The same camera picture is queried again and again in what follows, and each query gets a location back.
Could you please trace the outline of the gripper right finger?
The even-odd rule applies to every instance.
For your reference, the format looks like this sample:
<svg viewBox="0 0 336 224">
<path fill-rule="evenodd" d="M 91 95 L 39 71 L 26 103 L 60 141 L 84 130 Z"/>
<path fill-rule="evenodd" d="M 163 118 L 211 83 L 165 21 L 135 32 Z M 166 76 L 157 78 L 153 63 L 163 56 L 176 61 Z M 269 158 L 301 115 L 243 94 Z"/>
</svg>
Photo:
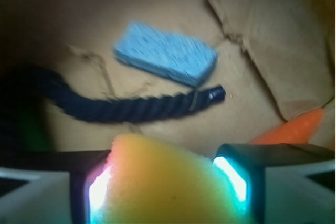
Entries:
<svg viewBox="0 0 336 224">
<path fill-rule="evenodd" d="M 213 163 L 258 223 L 335 223 L 335 152 L 313 144 L 223 144 Z"/>
</svg>

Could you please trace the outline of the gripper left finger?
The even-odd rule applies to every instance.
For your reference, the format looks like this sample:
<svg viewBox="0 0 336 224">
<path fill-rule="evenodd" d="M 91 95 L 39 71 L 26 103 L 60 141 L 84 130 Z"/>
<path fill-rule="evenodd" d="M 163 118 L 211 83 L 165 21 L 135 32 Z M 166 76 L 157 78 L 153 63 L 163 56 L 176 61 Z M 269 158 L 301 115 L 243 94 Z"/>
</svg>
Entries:
<svg viewBox="0 0 336 224">
<path fill-rule="evenodd" d="M 94 223 L 109 150 L 1 158 L 1 223 Z"/>
</svg>

